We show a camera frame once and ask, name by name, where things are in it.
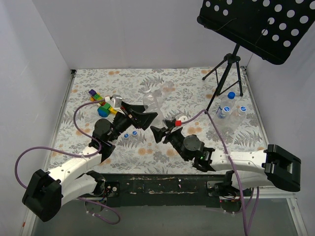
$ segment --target clear plastic bottle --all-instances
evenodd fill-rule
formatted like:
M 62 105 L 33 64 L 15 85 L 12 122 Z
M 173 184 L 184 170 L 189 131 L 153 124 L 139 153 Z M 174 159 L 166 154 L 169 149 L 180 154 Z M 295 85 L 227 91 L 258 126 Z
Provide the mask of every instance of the clear plastic bottle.
M 229 117 L 230 117 L 230 111 L 231 109 L 227 106 L 225 106 L 222 110 L 217 112 L 217 114 L 213 118 L 213 122 L 215 123 L 216 127 L 218 128 L 218 131 L 221 134 L 227 133 L 227 128 L 229 125 Z
M 229 92 L 227 97 L 224 97 L 221 100 L 221 103 L 220 103 L 220 106 L 219 106 L 219 108 L 217 110 L 217 113 L 222 111 L 223 107 L 229 107 L 230 109 L 232 109 L 234 104 L 235 104 L 235 93 L 234 92 Z
M 151 123 L 152 126 L 157 128 L 162 128 L 164 126 L 164 115 L 162 111 L 159 109 L 158 100 L 155 96 L 155 93 L 151 92 L 148 86 L 145 86 L 143 89 L 143 105 L 146 109 L 145 112 L 156 112 L 157 117 Z
M 159 107 L 161 107 L 166 101 L 167 97 L 173 91 L 173 87 L 174 83 L 172 81 L 168 81 L 165 82 L 159 89 L 154 91 Z
M 237 129 L 238 126 L 243 122 L 246 117 L 246 107 L 240 107 L 239 109 L 235 109 L 229 119 L 228 125 L 228 134 L 234 134 L 234 131 Z

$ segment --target purple block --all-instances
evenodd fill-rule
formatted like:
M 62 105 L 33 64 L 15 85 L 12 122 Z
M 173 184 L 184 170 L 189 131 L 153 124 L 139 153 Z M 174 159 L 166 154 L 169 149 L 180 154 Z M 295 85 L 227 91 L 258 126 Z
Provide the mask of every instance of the purple block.
M 94 95 L 96 95 L 96 92 L 93 89 L 91 89 L 89 91 L 89 94 L 91 95 L 91 97 L 94 97 Z

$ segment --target green block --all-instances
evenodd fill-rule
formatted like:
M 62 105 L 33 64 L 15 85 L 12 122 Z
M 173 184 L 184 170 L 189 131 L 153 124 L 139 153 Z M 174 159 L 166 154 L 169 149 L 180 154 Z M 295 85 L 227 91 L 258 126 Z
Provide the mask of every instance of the green block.
M 93 96 L 93 98 L 94 98 L 96 101 L 103 99 L 103 98 L 102 98 L 101 96 L 99 96 L 98 94 L 95 94 L 95 95 Z
M 109 108 L 111 107 L 110 105 L 109 105 L 109 103 L 106 103 L 104 106 L 102 106 L 103 108 L 105 108 L 105 109 L 107 109 L 107 110 L 109 110 Z

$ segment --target patterned mat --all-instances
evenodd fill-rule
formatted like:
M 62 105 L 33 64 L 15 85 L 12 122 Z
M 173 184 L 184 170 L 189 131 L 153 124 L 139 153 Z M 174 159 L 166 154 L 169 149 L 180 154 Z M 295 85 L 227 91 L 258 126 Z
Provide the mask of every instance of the patterned mat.
M 142 104 L 143 93 L 141 88 L 149 85 L 152 90 L 158 89 L 164 82 L 172 81 L 175 84 L 173 92 L 162 105 L 161 110 L 165 118 L 171 118 L 178 112 L 184 112 L 188 118 L 193 117 L 200 110 L 205 109 L 215 91 L 217 82 L 215 74 L 205 81 L 201 78 L 210 71 L 209 68 L 190 69 L 100 69 L 78 70 L 74 79 L 63 120 L 57 135 L 55 148 L 80 153 L 90 140 L 77 131 L 73 125 L 72 116 L 75 109 L 90 101 L 88 91 L 94 89 L 100 95 L 119 94 L 129 104 Z M 224 69 L 218 69 L 219 78 Z M 236 69 L 231 69 L 224 88 L 237 81 Z M 236 130 L 234 135 L 224 137 L 229 151 L 251 151 L 266 148 L 265 137 L 260 128 L 257 113 L 252 104 L 251 94 L 242 75 L 244 96 L 239 96 L 238 86 L 232 90 L 236 92 L 234 110 L 239 106 L 247 107 L 246 119 Z M 227 92 L 216 97 L 210 114 L 214 115 L 220 100 Z M 95 122 L 100 119 L 97 105 L 87 106 L 77 116 L 78 125 L 90 135 Z M 205 143 L 206 147 L 223 149 L 218 136 L 209 130 L 211 123 L 206 115 L 201 115 L 183 129 L 183 135 L 196 134 Z M 173 149 L 171 144 L 156 144 L 150 129 L 136 130 L 130 127 L 126 133 L 129 138 L 121 135 L 113 143 L 116 149 L 103 163 L 93 167 L 99 173 L 123 174 L 204 174 L 192 168 L 192 162 L 185 162 Z M 61 165 L 71 157 L 53 152 L 50 157 L 49 168 Z

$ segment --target black bracket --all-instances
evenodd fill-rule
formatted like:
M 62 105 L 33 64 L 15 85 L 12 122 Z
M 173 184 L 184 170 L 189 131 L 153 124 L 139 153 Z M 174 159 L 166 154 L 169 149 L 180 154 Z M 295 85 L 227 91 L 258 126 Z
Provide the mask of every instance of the black bracket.
M 92 136 L 102 145 L 102 149 L 99 152 L 102 154 L 102 162 L 112 154 L 116 147 L 110 141 L 118 139 L 131 125 L 135 128 L 146 130 L 158 115 L 156 112 L 143 113 L 145 111 L 143 105 L 130 105 L 125 102 L 122 102 L 121 109 L 124 114 L 118 112 L 113 123 L 103 118 L 95 123 Z M 95 140 L 92 140 L 89 146 L 96 149 L 99 148 Z
M 92 178 L 94 178 L 95 182 L 97 183 L 93 194 L 95 196 L 99 196 L 104 192 L 104 188 L 105 188 L 105 179 L 103 177 L 103 175 L 101 175 L 98 172 L 95 171 L 89 171 L 86 173 L 86 175 L 91 176 Z
M 224 175 L 224 180 L 222 182 L 212 183 L 212 181 L 207 182 L 208 195 L 210 197 L 225 197 L 225 196 L 239 196 L 240 190 L 232 186 L 232 176 L 234 171 L 227 171 Z M 252 191 L 250 189 L 243 190 L 244 196 L 250 196 Z
M 120 184 L 118 181 L 107 181 L 105 182 L 104 196 L 107 198 L 119 197 Z
M 163 127 L 160 129 L 154 126 L 150 127 L 156 143 L 161 142 L 162 138 L 165 137 L 163 143 L 166 144 L 170 142 L 184 161 L 194 159 L 193 167 L 199 171 L 215 171 L 210 165 L 212 163 L 211 154 L 215 151 L 214 148 L 205 147 L 205 143 L 200 141 L 196 135 L 184 137 L 182 135 L 182 127 L 173 131 L 175 128 L 175 120 L 165 120 L 165 123 L 167 128 Z
M 268 180 L 284 191 L 300 191 L 301 160 L 274 144 L 269 144 L 264 152 L 267 157 L 262 167 L 265 168 Z
M 38 170 L 31 177 L 22 203 L 46 222 L 61 208 L 62 197 L 60 181 L 51 178 L 49 173 Z

